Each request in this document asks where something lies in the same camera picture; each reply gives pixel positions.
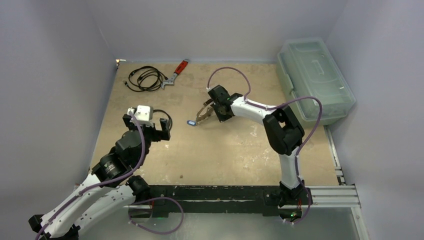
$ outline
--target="wooden board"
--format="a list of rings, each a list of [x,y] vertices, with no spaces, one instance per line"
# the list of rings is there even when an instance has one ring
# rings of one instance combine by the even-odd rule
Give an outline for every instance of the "wooden board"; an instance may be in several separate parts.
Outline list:
[[[127,130],[122,116],[129,107],[149,105],[168,112],[173,119],[171,140],[153,142],[144,165],[136,173],[149,184],[163,185],[278,185],[281,177],[278,155],[269,146],[264,128],[251,120],[233,117],[220,123],[211,116],[199,126],[190,126],[209,96],[206,83],[211,73],[224,66],[238,68],[251,82],[249,99],[279,105],[285,101],[274,64],[189,63],[174,86],[154,92],[133,92],[123,81],[136,68],[151,65],[170,77],[178,64],[123,63],[119,66],[107,110],[98,135],[91,167],[107,154]],[[222,85],[232,93],[244,94],[248,86],[236,71],[215,74],[211,86]],[[159,126],[162,113],[153,119]],[[338,185],[323,127],[319,127],[300,153],[306,185]]]

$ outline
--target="wrench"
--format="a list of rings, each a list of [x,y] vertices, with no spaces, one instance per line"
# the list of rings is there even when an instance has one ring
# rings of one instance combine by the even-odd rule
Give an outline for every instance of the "wrench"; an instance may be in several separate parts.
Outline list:
[[[160,87],[162,89],[165,89],[165,85],[174,85],[175,79],[178,77],[178,75],[180,75],[180,73],[184,70],[184,68],[186,68],[187,64],[189,64],[190,60],[188,59],[184,59],[184,61],[182,61],[175,69],[175,71],[173,72],[172,77],[170,77],[169,79],[165,80],[162,82],[162,84],[160,85]]]

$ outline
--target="white wall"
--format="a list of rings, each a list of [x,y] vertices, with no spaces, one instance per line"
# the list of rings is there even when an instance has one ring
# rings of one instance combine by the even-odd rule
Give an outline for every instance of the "white wall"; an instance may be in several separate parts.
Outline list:
[[[357,104],[332,126],[371,239],[422,239],[424,2],[349,0],[326,44]]]
[[[85,1],[0,1],[0,239],[84,179],[114,61]]]
[[[327,39],[347,0],[88,0],[117,59],[275,61],[289,38]]]

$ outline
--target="plastic storage box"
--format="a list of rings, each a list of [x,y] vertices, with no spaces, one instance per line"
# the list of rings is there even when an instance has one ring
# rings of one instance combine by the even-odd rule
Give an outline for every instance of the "plastic storage box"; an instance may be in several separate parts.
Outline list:
[[[319,125],[345,117],[355,97],[320,37],[287,40],[277,55],[277,75],[286,99],[314,96],[322,102]],[[313,127],[320,110],[313,99],[294,103],[292,109],[304,128]]]

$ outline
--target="blue tag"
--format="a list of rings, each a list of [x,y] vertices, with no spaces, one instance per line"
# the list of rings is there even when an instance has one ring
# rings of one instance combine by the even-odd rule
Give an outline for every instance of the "blue tag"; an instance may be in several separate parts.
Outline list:
[[[188,120],[187,124],[190,125],[190,126],[193,126],[193,127],[196,126],[196,122],[192,121],[192,120]]]

